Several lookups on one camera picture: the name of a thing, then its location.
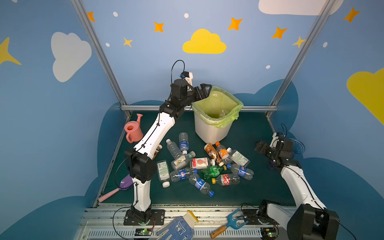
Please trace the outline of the coke bottle yellow cap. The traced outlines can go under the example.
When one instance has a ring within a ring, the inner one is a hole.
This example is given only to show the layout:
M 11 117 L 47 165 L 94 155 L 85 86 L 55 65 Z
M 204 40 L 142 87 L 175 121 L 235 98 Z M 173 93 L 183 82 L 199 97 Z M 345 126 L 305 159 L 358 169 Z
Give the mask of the coke bottle yellow cap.
M 237 185 L 240 183 L 240 177 L 237 174 L 222 174 L 217 178 L 212 178 L 212 184 L 221 186 Z

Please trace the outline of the clear bottle blue label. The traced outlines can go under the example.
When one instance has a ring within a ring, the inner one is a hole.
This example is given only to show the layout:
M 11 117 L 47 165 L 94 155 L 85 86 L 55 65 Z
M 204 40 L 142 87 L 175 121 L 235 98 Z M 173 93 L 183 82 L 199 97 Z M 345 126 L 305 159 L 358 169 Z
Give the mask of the clear bottle blue label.
M 182 132 L 179 134 L 179 148 L 183 154 L 188 153 L 190 146 L 189 146 L 189 137 L 186 132 Z

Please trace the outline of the clear bottle white cap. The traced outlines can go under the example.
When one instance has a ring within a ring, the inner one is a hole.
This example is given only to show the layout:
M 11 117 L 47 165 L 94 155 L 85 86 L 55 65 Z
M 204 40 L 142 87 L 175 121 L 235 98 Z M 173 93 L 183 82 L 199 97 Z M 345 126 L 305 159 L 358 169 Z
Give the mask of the clear bottle white cap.
M 183 155 L 182 151 L 179 149 L 178 145 L 175 142 L 171 141 L 170 139 L 167 139 L 166 143 L 167 148 L 174 160 L 180 158 Z

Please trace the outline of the clear bottle green cap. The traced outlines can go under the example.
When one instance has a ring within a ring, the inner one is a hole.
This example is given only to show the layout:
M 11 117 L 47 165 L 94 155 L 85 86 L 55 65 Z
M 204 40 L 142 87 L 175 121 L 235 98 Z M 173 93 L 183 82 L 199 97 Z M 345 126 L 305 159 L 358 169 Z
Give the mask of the clear bottle green cap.
M 184 168 L 187 164 L 189 164 L 195 156 L 196 153 L 194 151 L 191 151 L 187 154 L 182 154 L 176 160 L 173 160 L 171 162 L 171 166 L 174 170 L 180 170 Z

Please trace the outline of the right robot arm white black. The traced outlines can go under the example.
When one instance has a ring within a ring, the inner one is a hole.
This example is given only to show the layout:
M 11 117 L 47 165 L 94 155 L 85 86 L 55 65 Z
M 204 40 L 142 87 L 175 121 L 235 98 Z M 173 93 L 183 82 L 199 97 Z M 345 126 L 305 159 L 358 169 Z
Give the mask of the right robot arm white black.
M 259 141 L 255 150 L 268 158 L 272 169 L 279 170 L 296 204 L 292 214 L 278 203 L 263 200 L 259 217 L 277 222 L 287 231 L 290 240 L 335 240 L 339 216 L 320 201 L 306 180 L 302 166 L 293 159 L 292 140 L 279 137 L 274 144 Z

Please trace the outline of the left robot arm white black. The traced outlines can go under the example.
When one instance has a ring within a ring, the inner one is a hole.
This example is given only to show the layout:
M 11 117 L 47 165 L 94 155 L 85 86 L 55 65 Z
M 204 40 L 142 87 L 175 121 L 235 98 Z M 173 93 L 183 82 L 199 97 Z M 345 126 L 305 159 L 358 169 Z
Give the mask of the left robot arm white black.
M 156 148 L 175 125 L 176 120 L 182 116 L 184 108 L 206 99 L 211 90 L 210 84 L 193 87 L 184 79 L 175 80 L 171 84 L 169 98 L 160 106 L 157 118 L 149 131 L 134 148 L 126 149 L 126 166 L 136 188 L 134 202 L 128 213 L 138 223 L 148 223 L 151 216 L 150 186 L 157 169 L 153 161 Z

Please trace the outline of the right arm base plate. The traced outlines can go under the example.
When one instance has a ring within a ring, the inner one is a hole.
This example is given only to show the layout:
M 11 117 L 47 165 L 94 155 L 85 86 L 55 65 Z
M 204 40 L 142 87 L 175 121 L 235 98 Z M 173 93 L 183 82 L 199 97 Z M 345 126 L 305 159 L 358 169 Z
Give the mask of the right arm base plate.
M 249 225 L 279 225 L 278 222 L 268 216 L 259 213 L 259 209 L 242 209 L 242 219 Z

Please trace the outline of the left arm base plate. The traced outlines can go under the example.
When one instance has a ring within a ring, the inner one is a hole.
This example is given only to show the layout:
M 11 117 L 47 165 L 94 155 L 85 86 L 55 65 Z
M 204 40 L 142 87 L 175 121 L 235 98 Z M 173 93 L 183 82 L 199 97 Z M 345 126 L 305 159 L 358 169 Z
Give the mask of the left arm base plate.
M 165 210 L 148 209 L 145 212 L 138 211 L 133 208 L 127 210 L 124 226 L 163 226 L 165 221 Z

